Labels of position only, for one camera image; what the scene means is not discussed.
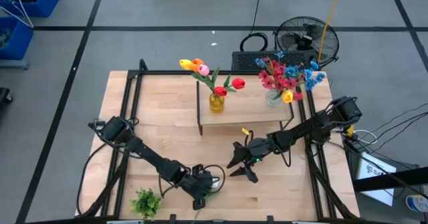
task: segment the small green plant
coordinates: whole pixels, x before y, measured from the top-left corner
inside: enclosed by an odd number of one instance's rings
[[[156,216],[156,212],[161,205],[161,196],[153,193],[152,189],[146,191],[141,188],[141,190],[136,193],[138,194],[138,199],[131,200],[132,213],[134,213],[134,215],[141,214],[144,219],[150,217],[154,220],[154,216]]]

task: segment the pink tulip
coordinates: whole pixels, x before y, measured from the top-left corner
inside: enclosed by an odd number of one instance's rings
[[[198,67],[198,72],[202,75],[202,76],[207,76],[209,75],[209,68],[208,66],[206,66],[205,64],[201,64]]]

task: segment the blue flower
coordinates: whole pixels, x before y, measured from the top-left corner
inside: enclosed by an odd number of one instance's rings
[[[287,68],[286,68],[286,70],[285,70],[284,74],[285,74],[288,78],[295,78],[295,77],[297,77],[298,72],[299,72],[299,71],[298,71],[297,67],[290,66],[290,67],[287,67]]]
[[[319,74],[317,74],[317,75],[315,76],[315,80],[316,80],[316,82],[317,82],[317,83],[321,83],[321,82],[322,82],[322,80],[323,80],[325,77],[326,77],[326,75],[325,75],[325,74],[323,74],[323,73],[319,73]]]
[[[315,61],[311,61],[311,62],[310,62],[310,65],[312,66],[312,68],[313,68],[314,70],[318,70],[318,68],[320,67],[320,66],[318,66],[318,64],[317,64]]]
[[[312,90],[316,85],[316,80],[306,80],[305,88],[306,90]]]
[[[283,58],[285,55],[282,51],[279,51],[278,53],[274,53],[279,59]]]
[[[313,80],[312,79],[312,70],[304,70],[304,73],[305,73],[305,80],[306,81],[310,81],[310,80]]]
[[[263,60],[259,59],[259,58],[255,59],[255,64],[257,64],[257,66],[259,66],[261,68],[265,68],[266,67],[265,62]]]

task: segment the yellow glass vase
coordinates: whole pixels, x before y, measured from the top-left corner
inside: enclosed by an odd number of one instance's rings
[[[217,94],[209,95],[209,109],[214,113],[222,113],[225,109],[225,97]]]

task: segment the gray floor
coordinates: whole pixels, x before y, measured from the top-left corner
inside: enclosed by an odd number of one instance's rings
[[[102,0],[94,26],[248,26],[257,0]],[[416,27],[428,26],[428,0],[401,0]],[[38,26],[85,26],[95,0],[60,0]],[[260,0],[256,25],[275,26],[308,15],[325,20],[332,0]],[[339,0],[331,25],[405,27],[394,0]],[[16,220],[35,164],[46,139],[82,31],[36,31],[25,59],[28,70],[0,70],[0,86],[15,101],[0,125],[0,222]],[[182,58],[202,58],[228,70],[231,53],[248,31],[93,31],[72,86],[54,144],[27,221],[71,218],[78,181],[93,133],[108,73],[136,68],[144,58],[149,69],[177,70]],[[273,47],[272,33],[266,32]],[[418,36],[428,47],[428,33]],[[340,59],[325,70],[334,97],[358,96],[363,112],[358,128],[372,130],[393,116],[428,102],[428,73],[408,32],[339,32]],[[261,45],[252,40],[245,49]],[[428,165],[422,130],[414,123],[381,149],[396,160]],[[393,131],[385,139],[393,136]]]

